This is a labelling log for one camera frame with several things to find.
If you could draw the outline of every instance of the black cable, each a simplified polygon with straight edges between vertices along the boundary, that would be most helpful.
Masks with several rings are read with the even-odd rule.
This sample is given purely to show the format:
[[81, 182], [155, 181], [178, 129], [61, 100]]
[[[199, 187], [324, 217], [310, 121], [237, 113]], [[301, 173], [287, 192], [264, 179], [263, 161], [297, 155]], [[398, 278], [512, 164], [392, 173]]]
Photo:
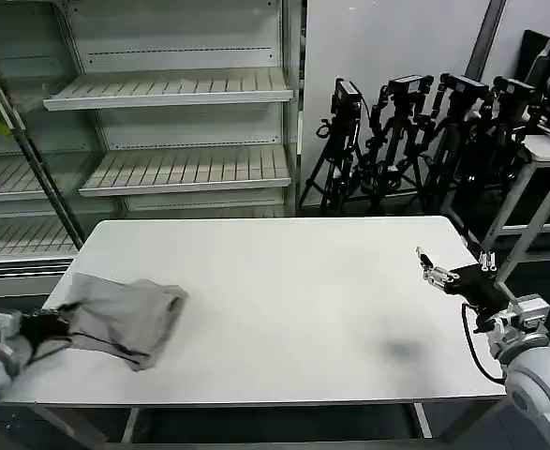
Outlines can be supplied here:
[[362, 99], [362, 103], [365, 105], [366, 107], [366, 116], [368, 117], [368, 122], [370, 122], [370, 108], [368, 108], [368, 103], [366, 103], [366, 99], [364, 98], [364, 96], [362, 95], [362, 92], [360, 92], [360, 89], [358, 89], [358, 86], [356, 86], [355, 84], [353, 85], [353, 87], [356, 88], [356, 91], [358, 91], [358, 94], [360, 94], [360, 98]]
[[470, 335], [470, 330], [468, 329], [468, 318], [466, 315], [466, 309], [468, 308], [468, 305], [466, 303], [462, 304], [462, 324], [464, 325], [464, 334], [466, 335], [466, 341], [468, 343], [468, 348], [470, 349], [470, 355], [472, 356], [472, 359], [474, 360], [474, 364], [476, 365], [477, 369], [481, 371], [481, 373], [484, 375], [484, 377], [489, 380], [490, 382], [497, 383], [500, 385], [504, 385], [506, 383], [505, 378], [495, 378], [492, 375], [487, 372], [483, 365], [481, 364], [481, 361], [479, 361], [479, 357], [477, 356], [476, 350], [474, 350], [474, 345], [472, 344], [472, 336]]

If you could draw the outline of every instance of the glass door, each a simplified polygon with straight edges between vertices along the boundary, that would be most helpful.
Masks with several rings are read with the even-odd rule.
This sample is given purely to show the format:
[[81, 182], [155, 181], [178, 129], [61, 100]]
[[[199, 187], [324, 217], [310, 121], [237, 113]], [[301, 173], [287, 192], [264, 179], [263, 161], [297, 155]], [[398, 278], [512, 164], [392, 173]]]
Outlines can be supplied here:
[[[0, 205], [19, 209], [11, 220], [26, 216], [23, 224], [38, 225], [36, 236], [50, 222], [59, 223], [55, 226], [76, 253], [96, 224], [118, 217], [120, 209], [112, 199], [87, 201], [78, 191], [103, 156], [92, 114], [48, 112], [43, 105], [77, 73], [56, 8], [48, 2], [0, 2], [0, 109], [16, 137], [0, 138], [0, 158], [7, 167], [0, 177], [6, 191]], [[16, 159], [22, 167], [17, 168]]]

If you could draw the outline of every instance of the gray cloth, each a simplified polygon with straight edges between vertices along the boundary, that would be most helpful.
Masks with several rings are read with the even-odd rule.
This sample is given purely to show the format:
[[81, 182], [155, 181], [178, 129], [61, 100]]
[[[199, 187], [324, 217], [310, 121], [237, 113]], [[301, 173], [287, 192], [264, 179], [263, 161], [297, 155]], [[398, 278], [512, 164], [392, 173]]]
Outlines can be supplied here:
[[74, 348], [114, 354], [144, 370], [156, 363], [186, 298], [178, 286], [147, 279], [120, 284], [75, 274], [60, 310]]

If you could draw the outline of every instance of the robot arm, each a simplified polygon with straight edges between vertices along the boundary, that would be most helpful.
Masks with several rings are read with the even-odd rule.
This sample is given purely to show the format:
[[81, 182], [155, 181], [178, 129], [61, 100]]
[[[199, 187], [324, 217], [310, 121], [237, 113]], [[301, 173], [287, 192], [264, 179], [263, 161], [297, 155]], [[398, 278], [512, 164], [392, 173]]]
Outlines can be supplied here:
[[490, 255], [482, 255], [483, 267], [449, 271], [432, 264], [419, 248], [417, 253], [424, 280], [448, 294], [463, 295], [477, 313], [474, 333], [487, 334], [489, 350], [504, 374], [496, 382], [504, 384], [512, 404], [550, 443], [550, 341], [544, 326], [549, 305], [538, 295], [511, 302], [495, 285], [495, 271], [486, 264]]
[[68, 323], [56, 311], [0, 313], [0, 395], [31, 363], [42, 342], [67, 333]]

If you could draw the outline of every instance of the display refrigerator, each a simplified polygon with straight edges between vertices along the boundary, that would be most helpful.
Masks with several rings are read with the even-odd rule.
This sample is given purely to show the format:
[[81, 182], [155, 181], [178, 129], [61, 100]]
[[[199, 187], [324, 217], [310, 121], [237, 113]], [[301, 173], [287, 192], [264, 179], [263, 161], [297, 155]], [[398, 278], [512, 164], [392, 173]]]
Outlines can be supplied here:
[[106, 219], [292, 216], [302, 3], [0, 1], [0, 275]]

